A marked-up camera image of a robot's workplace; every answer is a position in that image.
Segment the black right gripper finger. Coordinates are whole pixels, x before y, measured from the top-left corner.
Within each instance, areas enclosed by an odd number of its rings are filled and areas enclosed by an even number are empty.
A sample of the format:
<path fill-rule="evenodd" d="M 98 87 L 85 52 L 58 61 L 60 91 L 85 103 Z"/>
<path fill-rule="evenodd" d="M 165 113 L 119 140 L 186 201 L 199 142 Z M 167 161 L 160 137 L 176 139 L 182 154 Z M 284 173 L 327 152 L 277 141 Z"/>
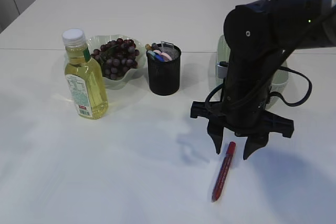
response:
<path fill-rule="evenodd" d="M 214 143 L 216 154 L 220 154 L 222 149 L 224 127 L 209 120 L 207 125 L 207 133 Z"/>
<path fill-rule="evenodd" d="M 247 136 L 244 152 L 243 152 L 243 160 L 247 160 L 251 154 L 253 154 L 258 149 L 264 148 L 269 141 L 269 133 L 258 133 L 251 134 Z"/>

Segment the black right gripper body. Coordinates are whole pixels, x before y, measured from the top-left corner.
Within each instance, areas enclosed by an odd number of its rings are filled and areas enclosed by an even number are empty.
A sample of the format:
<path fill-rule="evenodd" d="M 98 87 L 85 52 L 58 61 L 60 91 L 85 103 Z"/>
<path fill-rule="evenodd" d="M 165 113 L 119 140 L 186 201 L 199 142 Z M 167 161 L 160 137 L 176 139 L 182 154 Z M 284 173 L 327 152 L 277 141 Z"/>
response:
<path fill-rule="evenodd" d="M 293 120 L 265 110 L 282 49 L 272 36 L 271 20 L 258 5 L 238 5 L 226 16 L 224 36 L 230 48 L 221 102 L 193 102 L 191 117 L 203 117 L 241 136 L 277 132 L 290 138 Z"/>

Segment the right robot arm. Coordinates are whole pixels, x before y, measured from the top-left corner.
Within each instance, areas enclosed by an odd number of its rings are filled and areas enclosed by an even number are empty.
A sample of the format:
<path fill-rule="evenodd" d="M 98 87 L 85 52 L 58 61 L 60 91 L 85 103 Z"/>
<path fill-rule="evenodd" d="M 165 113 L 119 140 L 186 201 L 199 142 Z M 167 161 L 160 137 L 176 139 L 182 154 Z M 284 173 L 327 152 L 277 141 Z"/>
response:
<path fill-rule="evenodd" d="M 291 119 L 268 112 L 280 93 L 271 90 L 276 71 L 297 49 L 335 46 L 335 0 L 258 0 L 236 6 L 225 18 L 224 38 L 230 54 L 219 101 L 208 95 L 193 102 L 191 117 L 208 119 L 207 132 L 217 152 L 224 129 L 245 137 L 243 158 L 267 145 L 271 132 L 290 138 Z"/>

